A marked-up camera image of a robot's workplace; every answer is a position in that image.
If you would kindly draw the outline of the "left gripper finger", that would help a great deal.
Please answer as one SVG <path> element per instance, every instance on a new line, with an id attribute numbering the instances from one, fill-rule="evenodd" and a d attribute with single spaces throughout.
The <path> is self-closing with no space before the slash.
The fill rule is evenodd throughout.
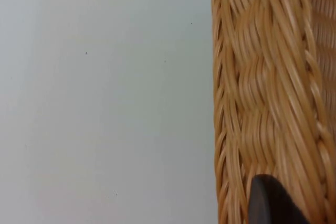
<path id="1" fill-rule="evenodd" d="M 309 223 L 279 180 L 268 174 L 256 175 L 251 181 L 247 222 L 249 224 Z"/>

